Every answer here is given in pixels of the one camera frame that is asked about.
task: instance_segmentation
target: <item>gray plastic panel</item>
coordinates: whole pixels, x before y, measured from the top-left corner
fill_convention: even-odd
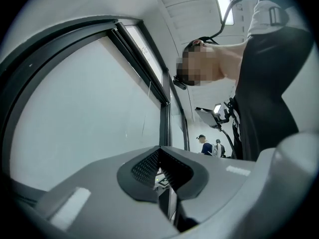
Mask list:
[[[209,180],[206,187],[199,193],[197,198],[182,201],[186,216],[195,219],[199,223],[207,220],[225,206],[248,179],[246,175],[240,175],[226,169],[231,166],[251,171],[255,166],[255,162],[252,161],[211,157],[173,147],[162,147],[162,149],[171,149],[184,157],[196,161],[207,169]]]
[[[265,238],[296,210],[318,170],[319,134],[303,132],[290,136],[276,149],[260,153],[245,183],[216,214],[173,238]],[[209,206],[210,202],[206,199],[198,204]]]
[[[40,230],[41,234],[43,235],[42,238],[47,239],[76,239],[76,237],[71,236],[68,233],[54,227],[50,222],[45,220],[42,216],[39,215],[38,212],[34,210],[28,204],[17,201],[17,205],[23,211],[23,214],[32,222],[32,224]]]
[[[63,199],[72,189],[82,187],[91,195],[68,229],[72,235],[94,239],[156,239],[178,234],[158,204],[133,200],[117,182],[119,167],[149,149],[131,151],[87,165],[45,194],[36,209],[45,215],[58,199]]]

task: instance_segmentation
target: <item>white ceiling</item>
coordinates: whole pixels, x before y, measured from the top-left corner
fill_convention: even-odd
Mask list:
[[[245,0],[234,6],[234,25],[225,26],[224,31],[214,40],[219,44],[243,42],[247,36],[256,1]],[[160,3],[167,10],[165,14],[169,15],[164,18],[178,50],[182,50],[198,37],[213,35],[221,27],[216,0],[161,0]],[[174,75],[175,69],[170,69],[170,73]],[[196,120],[194,112],[196,107],[213,109],[215,104],[233,96],[234,90],[234,82],[224,79],[204,87],[188,87],[188,93],[178,89],[177,92],[186,118]]]

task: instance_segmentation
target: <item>mesh panel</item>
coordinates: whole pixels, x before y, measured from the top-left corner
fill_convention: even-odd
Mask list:
[[[153,188],[158,170],[159,150],[137,163],[132,168],[132,174],[137,181]]]
[[[193,176],[193,170],[173,156],[161,150],[160,167],[171,187],[176,192]]]
[[[193,170],[188,165],[161,149],[137,163],[132,168],[132,174],[137,181],[153,188],[159,168],[175,191],[193,176]]]

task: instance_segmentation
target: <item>white wall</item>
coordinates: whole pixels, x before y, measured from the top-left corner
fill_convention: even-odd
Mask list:
[[[189,147],[191,152],[201,152],[203,145],[199,143],[196,137],[198,137],[200,134],[203,134],[204,136],[206,136],[206,139],[213,144],[215,144],[216,139],[220,139],[220,143],[225,147],[226,156],[231,156],[232,150],[227,140],[227,137],[224,135],[223,132],[219,132],[217,129],[209,127],[203,121],[199,121],[198,119],[196,120],[196,122],[188,120],[187,124],[189,135]],[[233,121],[232,119],[230,119],[228,123],[222,124],[222,128],[228,133],[232,142],[234,142],[232,125]]]
[[[72,19],[116,15],[143,19],[157,0],[29,0],[14,20],[0,49],[0,62],[38,32]]]
[[[105,37],[36,88],[14,132],[10,175],[50,190],[93,161],[158,145],[159,131],[160,102]]]

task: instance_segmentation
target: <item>strap buckle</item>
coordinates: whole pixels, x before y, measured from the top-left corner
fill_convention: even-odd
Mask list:
[[[285,26],[289,21],[289,16],[280,7],[269,8],[270,26]]]

